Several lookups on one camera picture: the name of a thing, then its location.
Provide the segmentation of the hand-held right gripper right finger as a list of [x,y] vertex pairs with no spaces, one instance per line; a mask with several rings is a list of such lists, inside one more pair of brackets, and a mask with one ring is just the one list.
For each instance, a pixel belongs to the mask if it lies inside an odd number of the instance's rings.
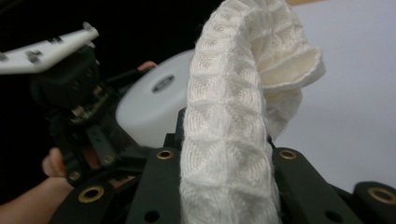
[[270,145],[283,224],[363,224],[302,153]]

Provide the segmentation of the white cylindrical device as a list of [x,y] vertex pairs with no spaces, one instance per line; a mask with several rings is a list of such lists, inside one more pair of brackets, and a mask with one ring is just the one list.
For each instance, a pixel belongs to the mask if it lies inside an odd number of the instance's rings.
[[123,95],[116,119],[138,145],[161,147],[176,130],[178,112],[187,106],[194,50],[183,51],[148,71]]

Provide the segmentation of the white waffle cloth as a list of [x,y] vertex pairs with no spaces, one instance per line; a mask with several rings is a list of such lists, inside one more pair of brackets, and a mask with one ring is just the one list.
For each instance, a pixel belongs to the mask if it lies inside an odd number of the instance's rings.
[[224,0],[190,65],[182,224],[281,224],[269,144],[325,73],[286,0]]

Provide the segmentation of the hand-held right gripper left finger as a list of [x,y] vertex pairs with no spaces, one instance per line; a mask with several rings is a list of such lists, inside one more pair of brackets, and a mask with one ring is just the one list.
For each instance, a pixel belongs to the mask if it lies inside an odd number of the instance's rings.
[[180,154],[185,108],[177,114],[175,133],[154,149],[146,163],[125,224],[180,224]]

